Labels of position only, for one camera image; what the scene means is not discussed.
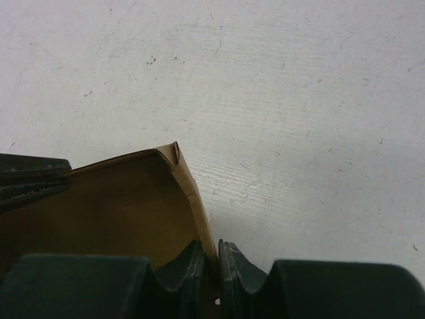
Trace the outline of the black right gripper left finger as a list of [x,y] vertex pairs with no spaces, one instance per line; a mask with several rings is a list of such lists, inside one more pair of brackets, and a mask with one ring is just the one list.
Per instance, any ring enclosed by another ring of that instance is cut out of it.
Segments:
[[2,318],[201,318],[205,254],[192,241],[147,257],[26,255],[1,277]]

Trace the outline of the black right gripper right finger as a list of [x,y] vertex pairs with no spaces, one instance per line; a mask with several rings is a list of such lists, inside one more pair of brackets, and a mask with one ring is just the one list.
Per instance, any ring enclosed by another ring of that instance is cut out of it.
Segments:
[[222,318],[423,318],[424,289],[396,265],[276,260],[269,273],[219,241]]

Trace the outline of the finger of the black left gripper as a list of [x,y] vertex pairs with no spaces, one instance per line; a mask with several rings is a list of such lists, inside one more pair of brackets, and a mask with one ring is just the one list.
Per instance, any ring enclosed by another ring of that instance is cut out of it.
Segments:
[[1,208],[16,209],[70,187],[68,160],[1,154]]

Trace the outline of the brown paper box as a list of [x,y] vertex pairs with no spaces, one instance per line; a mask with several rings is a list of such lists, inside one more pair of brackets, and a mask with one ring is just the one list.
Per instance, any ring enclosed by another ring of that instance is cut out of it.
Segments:
[[70,187],[1,208],[1,269],[36,254],[148,257],[155,268],[199,241],[211,272],[217,253],[207,214],[177,143],[64,174]]

